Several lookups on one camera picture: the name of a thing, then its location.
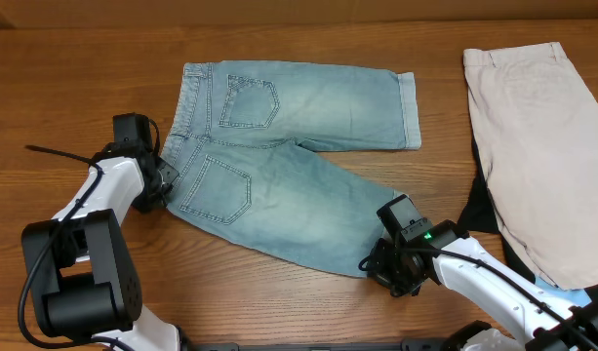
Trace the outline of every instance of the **black cloth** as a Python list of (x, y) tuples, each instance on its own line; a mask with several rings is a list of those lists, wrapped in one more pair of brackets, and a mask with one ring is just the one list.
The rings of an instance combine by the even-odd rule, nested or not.
[[(474, 139), (472, 140), (472, 153), (474, 154), (474, 161), (476, 162), (476, 177), (472, 181), (472, 189), (470, 190), (467, 204), (458, 218), (457, 225), (465, 230), (500, 234), (498, 231), (496, 215), (494, 214), (492, 198), (490, 197), (485, 178), (483, 177), (478, 146)], [(506, 240), (504, 240), (504, 237), (502, 237), (502, 249), (504, 250), (506, 265), (517, 274), (534, 283), (535, 274), (526, 266), (526, 264), (524, 264), (520, 257), (517, 256), (515, 251), (513, 251), (513, 248), (511, 248)], [(585, 291), (589, 294), (591, 300), (598, 302), (598, 285), (586, 288)]]

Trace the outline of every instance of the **light blue denim shorts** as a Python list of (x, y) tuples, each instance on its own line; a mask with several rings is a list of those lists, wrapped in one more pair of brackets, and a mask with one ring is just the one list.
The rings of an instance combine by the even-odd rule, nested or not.
[(413, 73), (280, 61), (188, 63), (162, 157), (174, 215), (231, 243), (364, 277), (400, 194), (315, 151), (418, 149)]

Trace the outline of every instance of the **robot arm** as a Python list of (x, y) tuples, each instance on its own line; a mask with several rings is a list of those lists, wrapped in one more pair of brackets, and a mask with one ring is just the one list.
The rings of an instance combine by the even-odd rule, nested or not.
[[(159, 133), (152, 147), (148, 123), (145, 116), (133, 113), (115, 116), (115, 141), (93, 158), (102, 177), (83, 206), (77, 209), (76, 204), (99, 176), (95, 168), (89, 169), (86, 182), (64, 209), (51, 220), (29, 224), (23, 230), (21, 244), (28, 274), (35, 264), (39, 267), (31, 293), (39, 328), (46, 336), (63, 335), (72, 340), (100, 336), (96, 340), (118, 339), (137, 351), (194, 350), (179, 328), (162, 322), (143, 306), (140, 280), (120, 230), (130, 206), (141, 212), (166, 206), (164, 195), (178, 176), (158, 155)], [(72, 209), (77, 209), (76, 213), (66, 219)], [(395, 296), (418, 294), (421, 284), (430, 278), (472, 300), (515, 337), (512, 340), (483, 327), (454, 349), (462, 345), (469, 350), (516, 350), (525, 345), (530, 350), (582, 347), (582, 340), (566, 336), (567, 329), (557, 316), (571, 328), (586, 329), (584, 333), (598, 344), (598, 306), (578, 309), (543, 292), (491, 257), (452, 222), (432, 226), (405, 196), (386, 204), (378, 216), (392, 241), (379, 239), (360, 264), (370, 277)], [(57, 236), (54, 228), (59, 225)], [(53, 244), (48, 254), (37, 263), (50, 240)], [(84, 260), (91, 261), (91, 272), (69, 277), (60, 274), (62, 268)], [(549, 309), (541, 311), (533, 299)]]
[(391, 240), (379, 239), (360, 263), (393, 296), (417, 295), (431, 279), (481, 307), (515, 338), (497, 330), (462, 331), (465, 349), (598, 349), (598, 305), (575, 307), (538, 288), (493, 258), (477, 240), (446, 220), (433, 226), (405, 195), (378, 210)]
[[(83, 206), (66, 219), (96, 182), (95, 167), (89, 168), (87, 180), (64, 209), (23, 230), (28, 274), (50, 237), (59, 235), (31, 287), (39, 328), (46, 336), (64, 335), (74, 341), (118, 339), (137, 351), (191, 350), (177, 327), (142, 304), (140, 280), (120, 230), (131, 206), (141, 212), (165, 206), (164, 195), (178, 172), (157, 154), (157, 140), (152, 147), (145, 116), (115, 116), (114, 136), (114, 142), (93, 158), (102, 176)], [(54, 234), (60, 222), (62, 231)], [(60, 269), (85, 260), (91, 261), (91, 272), (60, 274)]]

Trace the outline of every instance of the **blue object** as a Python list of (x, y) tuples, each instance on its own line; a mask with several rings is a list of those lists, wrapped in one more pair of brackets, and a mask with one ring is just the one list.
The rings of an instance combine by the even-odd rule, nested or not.
[(365, 277), (357, 265), (384, 230), (376, 211), (401, 193), (314, 151), (419, 147), (412, 73), (189, 63), (162, 152), (179, 171), (168, 209), (232, 243)]
[(564, 291), (561, 288), (556, 288), (547, 284), (540, 277), (535, 277), (535, 285), (544, 289), (546, 292), (553, 293), (554, 295), (559, 297), (563, 297), (579, 307), (584, 307), (591, 302), (591, 298), (589, 298), (589, 295), (584, 289)]

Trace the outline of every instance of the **beige pants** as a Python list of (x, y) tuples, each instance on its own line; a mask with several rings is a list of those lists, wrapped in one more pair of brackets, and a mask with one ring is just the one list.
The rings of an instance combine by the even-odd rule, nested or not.
[(548, 283), (598, 284), (598, 103), (559, 43), (463, 61), (500, 232)]

